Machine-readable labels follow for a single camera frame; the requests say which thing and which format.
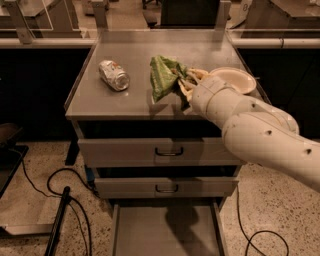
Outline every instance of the white plate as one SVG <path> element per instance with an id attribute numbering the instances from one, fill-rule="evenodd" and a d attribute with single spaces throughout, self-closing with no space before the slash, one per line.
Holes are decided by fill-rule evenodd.
<path id="1" fill-rule="evenodd" d="M 210 75 L 219 76 L 221 79 L 231 84 L 234 89 L 241 94 L 248 94 L 257 86 L 257 82 L 253 76 L 237 68 L 217 68 L 212 70 Z"/>

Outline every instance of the open drawer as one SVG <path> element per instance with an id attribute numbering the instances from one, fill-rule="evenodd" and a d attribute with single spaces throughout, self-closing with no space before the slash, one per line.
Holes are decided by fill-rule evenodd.
<path id="1" fill-rule="evenodd" d="M 111 256 L 226 256 L 214 199 L 125 200 L 114 205 Z"/>

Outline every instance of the cabinet drawer front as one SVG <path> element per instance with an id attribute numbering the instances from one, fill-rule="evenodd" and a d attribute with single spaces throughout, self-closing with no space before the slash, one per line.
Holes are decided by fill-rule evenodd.
<path id="1" fill-rule="evenodd" d="M 221 138 L 80 139 L 88 167 L 240 165 Z"/>
<path id="2" fill-rule="evenodd" d="M 96 178 L 101 198 L 226 197 L 238 180 L 234 177 Z"/>

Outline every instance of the speckled floor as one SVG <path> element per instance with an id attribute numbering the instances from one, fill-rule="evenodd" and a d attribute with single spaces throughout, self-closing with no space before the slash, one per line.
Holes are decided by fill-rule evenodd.
<path id="1" fill-rule="evenodd" d="M 74 0 L 79 22 L 95 33 L 92 17 L 81 12 L 81 2 Z M 145 27 L 141 21 L 141 1 L 120 0 L 111 3 L 108 22 L 117 28 Z M 49 194 L 46 183 L 57 169 L 64 167 L 68 142 L 29 142 L 25 157 L 26 169 L 36 187 Z M 81 154 L 73 168 L 83 177 Z M 240 212 L 245 232 L 251 236 L 260 230 L 277 232 L 287 241 L 291 256 L 319 256 L 320 250 L 320 194 L 275 170 L 247 164 L 239 173 Z M 71 187 L 71 195 L 84 206 L 92 230 L 93 255 L 108 255 L 112 217 L 105 201 L 96 198 L 70 173 L 59 173 L 52 180 L 52 188 L 62 191 Z M 28 225 L 53 223 L 59 199 L 47 198 L 36 192 L 24 176 L 22 166 L 14 175 L 0 199 L 0 225 Z M 77 206 L 81 226 L 85 221 Z M 245 255 L 246 239 L 237 219 L 237 193 L 227 199 L 221 211 L 224 235 L 230 256 Z M 44 255 L 48 237 L 0 240 L 0 255 Z M 254 244 L 268 256 L 286 255 L 284 243 L 273 234 L 262 233 Z M 85 255 L 85 246 L 76 215 L 67 207 L 56 255 Z M 248 255 L 260 255 L 250 248 Z"/>

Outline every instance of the aluminum can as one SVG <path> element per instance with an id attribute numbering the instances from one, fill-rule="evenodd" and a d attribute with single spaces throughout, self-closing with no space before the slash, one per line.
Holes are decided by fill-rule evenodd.
<path id="1" fill-rule="evenodd" d="M 130 77 L 128 73 L 112 60 L 101 61 L 99 73 L 103 81 L 116 91 L 123 91 L 129 87 Z"/>

